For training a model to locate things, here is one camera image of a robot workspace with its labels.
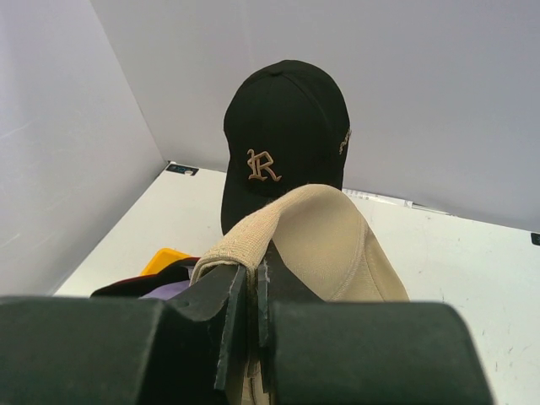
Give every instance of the black baseball cap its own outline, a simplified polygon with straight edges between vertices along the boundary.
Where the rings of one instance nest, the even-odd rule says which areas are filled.
[[[305,184],[341,190],[350,121],[338,85],[320,68],[281,61],[253,73],[224,119],[229,167],[223,233]]]

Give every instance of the gray wall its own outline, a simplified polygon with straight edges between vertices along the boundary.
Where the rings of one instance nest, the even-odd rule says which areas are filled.
[[[42,294],[165,165],[88,0],[0,0],[0,294]]]
[[[224,111],[284,58],[353,123],[345,185],[540,230],[540,2],[92,0],[159,149],[224,170]]]

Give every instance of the white surface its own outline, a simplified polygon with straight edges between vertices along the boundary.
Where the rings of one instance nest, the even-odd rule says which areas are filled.
[[[0,294],[53,292],[165,166],[87,0],[0,0]]]
[[[138,275],[163,247],[202,255],[220,237],[224,174],[162,173],[57,295]],[[469,325],[500,404],[540,397],[540,247],[528,232],[352,198],[412,300],[445,301]]]
[[[327,70],[352,120],[345,186],[540,230],[538,0],[91,0],[167,159],[225,170],[241,82]]]

